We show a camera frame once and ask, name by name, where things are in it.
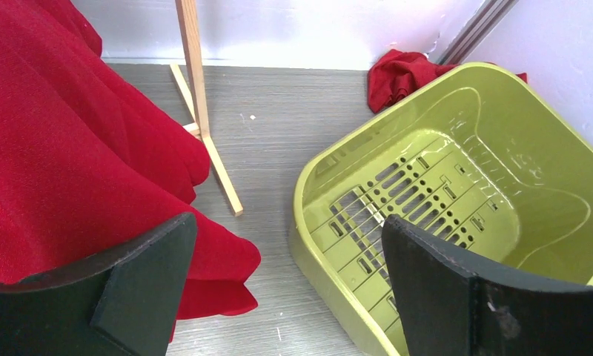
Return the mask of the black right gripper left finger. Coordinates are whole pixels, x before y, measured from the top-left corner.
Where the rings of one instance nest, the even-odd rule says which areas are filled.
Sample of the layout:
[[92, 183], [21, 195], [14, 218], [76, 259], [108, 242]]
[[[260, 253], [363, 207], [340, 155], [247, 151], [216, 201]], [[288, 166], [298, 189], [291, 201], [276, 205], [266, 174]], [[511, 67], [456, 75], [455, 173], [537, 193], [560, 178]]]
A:
[[0, 283], [0, 355], [164, 355], [196, 241], [180, 214], [74, 263]]

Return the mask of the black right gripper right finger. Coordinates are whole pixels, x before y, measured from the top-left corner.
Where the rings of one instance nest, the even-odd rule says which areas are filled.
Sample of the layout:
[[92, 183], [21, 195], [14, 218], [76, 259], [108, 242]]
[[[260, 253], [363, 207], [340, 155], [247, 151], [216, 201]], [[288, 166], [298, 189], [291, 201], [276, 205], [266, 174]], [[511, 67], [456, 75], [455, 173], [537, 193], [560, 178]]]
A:
[[396, 214], [381, 240], [410, 355], [593, 355], [593, 286], [503, 265]]

